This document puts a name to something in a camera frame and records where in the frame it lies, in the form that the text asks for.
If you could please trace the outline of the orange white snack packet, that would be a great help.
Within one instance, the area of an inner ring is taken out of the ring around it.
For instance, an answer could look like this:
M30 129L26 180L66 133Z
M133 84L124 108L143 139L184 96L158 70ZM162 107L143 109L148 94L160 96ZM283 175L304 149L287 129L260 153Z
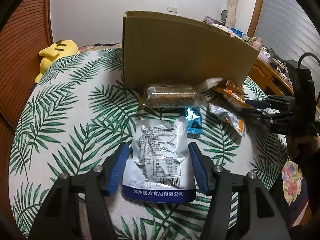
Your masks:
M214 86L215 95L212 96L208 109L222 122L233 127L238 135L244 137L246 133L245 122L240 118L240 112L247 109L244 101L244 91L241 86L236 87L231 80L226 82L225 87Z

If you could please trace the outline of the teal candy wrapper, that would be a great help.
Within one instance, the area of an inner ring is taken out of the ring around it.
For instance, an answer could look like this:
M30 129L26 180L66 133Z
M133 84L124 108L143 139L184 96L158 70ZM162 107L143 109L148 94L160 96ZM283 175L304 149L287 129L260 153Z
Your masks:
M185 107L181 116L187 121L187 133L200 135L203 133L201 109L199 107Z

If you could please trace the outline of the grey window blind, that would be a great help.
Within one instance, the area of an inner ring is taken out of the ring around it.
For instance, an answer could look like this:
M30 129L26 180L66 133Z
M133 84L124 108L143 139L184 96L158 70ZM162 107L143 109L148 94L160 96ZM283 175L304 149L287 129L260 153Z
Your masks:
M319 34L296 0L263 0L254 35L284 60L306 52L319 57Z

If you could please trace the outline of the white wall switch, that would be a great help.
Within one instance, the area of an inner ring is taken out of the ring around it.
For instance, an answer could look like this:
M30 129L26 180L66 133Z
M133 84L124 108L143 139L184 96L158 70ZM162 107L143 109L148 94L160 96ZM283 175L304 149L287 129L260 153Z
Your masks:
M177 11L178 11L178 8L176 7L170 7L170 6L167 7L167 12L177 13Z

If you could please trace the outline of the brown cracker bar packet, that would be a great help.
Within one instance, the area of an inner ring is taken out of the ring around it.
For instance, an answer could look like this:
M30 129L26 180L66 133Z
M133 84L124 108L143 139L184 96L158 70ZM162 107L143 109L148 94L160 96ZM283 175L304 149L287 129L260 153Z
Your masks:
M223 78L211 77L196 86L151 84L144 88L140 105L149 108L201 107L207 103L202 94L217 86Z

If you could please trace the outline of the yellow Pikachu plush toy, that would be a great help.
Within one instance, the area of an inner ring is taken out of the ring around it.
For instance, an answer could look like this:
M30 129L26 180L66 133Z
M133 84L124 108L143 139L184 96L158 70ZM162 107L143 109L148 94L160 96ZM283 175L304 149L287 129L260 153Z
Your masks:
M40 73L35 78L35 83L38 83L49 67L58 59L75 55L78 53L78 46L72 40L59 40L47 48L39 52L41 57Z

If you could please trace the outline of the blue box on cabinet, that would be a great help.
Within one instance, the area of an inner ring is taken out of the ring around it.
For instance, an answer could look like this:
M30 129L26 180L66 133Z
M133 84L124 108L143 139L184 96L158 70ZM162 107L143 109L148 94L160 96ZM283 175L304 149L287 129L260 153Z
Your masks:
M231 31L234 32L240 38L242 38L242 36L243 36L242 31L239 31L238 29L235 29L235 28L231 28Z

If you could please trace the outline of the blue white date pouch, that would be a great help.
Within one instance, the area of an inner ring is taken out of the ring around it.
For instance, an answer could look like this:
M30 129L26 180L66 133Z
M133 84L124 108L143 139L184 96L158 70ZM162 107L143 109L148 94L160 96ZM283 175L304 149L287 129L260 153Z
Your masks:
M122 192L126 198L181 204L196 198L187 142L187 121L139 120L127 159Z

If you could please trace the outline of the pink tissue box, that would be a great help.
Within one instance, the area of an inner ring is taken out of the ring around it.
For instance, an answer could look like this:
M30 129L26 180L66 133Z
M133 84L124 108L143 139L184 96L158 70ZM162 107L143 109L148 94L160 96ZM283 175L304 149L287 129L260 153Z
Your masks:
M264 62L266 62L267 64L270 64L272 61L273 55L274 55L273 50L270 50L270 51L261 50L258 57Z

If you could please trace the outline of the floral quilt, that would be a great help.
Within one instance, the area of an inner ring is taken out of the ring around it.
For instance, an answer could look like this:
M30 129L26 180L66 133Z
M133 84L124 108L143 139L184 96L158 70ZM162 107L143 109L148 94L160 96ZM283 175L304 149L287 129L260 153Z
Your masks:
M132 144L139 120L174 122L182 108L149 108L140 105L138 94L123 85L122 49L77 53L61 60L52 68L57 80L65 83L65 101L59 107L66 119L66 134L57 134L61 145L47 154L52 174L67 170L73 175L88 172L101 164L122 143ZM216 165L232 172L257 172L263 184L270 188L276 179L283 181L280 193L292 206L304 185L302 173L292 161L281 136L247 127L242 137L231 125L219 120L207 107L201 107L203 133L190 134L189 141L199 143L201 150ZM49 134L49 124L58 114L31 119L20 117L11 151L11 182L13 212L20 228L27 227L27 211L31 200L39 204L41 198L22 183L23 168L42 157L40 148ZM198 193L187 204L153 204L130 200L116 194L108 201L112 221L121 239L152 239L162 233L191 238L199 233L209 210L208 197Z

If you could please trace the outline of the small white fan heater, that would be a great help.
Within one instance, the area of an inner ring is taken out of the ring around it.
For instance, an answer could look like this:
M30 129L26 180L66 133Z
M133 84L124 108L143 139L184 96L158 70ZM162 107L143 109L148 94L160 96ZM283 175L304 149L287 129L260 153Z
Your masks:
M221 22L223 25L225 25L225 23L226 23L227 14L228 14L228 10L223 10L223 11L221 11L220 22Z

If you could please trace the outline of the wooden sideboard cabinet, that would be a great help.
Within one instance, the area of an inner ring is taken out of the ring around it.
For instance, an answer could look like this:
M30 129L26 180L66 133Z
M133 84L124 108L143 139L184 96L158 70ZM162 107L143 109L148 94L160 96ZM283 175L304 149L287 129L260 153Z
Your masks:
M259 57L248 75L267 95L294 96L289 81Z

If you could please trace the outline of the brown cardboard box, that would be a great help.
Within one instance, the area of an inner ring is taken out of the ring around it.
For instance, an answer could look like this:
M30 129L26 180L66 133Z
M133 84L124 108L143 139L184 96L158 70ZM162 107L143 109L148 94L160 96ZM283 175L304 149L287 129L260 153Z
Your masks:
M195 86L221 77L242 85L258 51L223 29L193 19L150 11L123 17L125 88L152 83Z

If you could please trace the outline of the pink kettle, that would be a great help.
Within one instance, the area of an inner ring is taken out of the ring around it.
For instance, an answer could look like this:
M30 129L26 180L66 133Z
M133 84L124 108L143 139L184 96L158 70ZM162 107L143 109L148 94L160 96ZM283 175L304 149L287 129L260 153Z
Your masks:
M256 37L255 40L252 42L252 47L257 51L260 51L262 47L261 42L262 42L262 39L260 37Z

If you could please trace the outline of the wooden louvred wardrobe door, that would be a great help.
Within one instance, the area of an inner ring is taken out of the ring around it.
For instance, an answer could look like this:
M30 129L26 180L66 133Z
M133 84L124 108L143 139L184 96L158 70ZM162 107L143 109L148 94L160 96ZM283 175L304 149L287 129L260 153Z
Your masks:
M50 0L1 0L1 239L24 239L9 204L9 155L17 122L53 42Z

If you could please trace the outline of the folded floral cloth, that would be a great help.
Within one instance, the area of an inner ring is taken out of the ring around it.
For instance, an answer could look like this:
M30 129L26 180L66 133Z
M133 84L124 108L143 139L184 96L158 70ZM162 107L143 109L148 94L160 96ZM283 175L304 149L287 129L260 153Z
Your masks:
M220 29L226 33L229 33L229 34L232 33L232 31L229 28L225 27L224 25L219 25L219 24L214 23L214 24L212 24L212 26L214 26L215 28Z

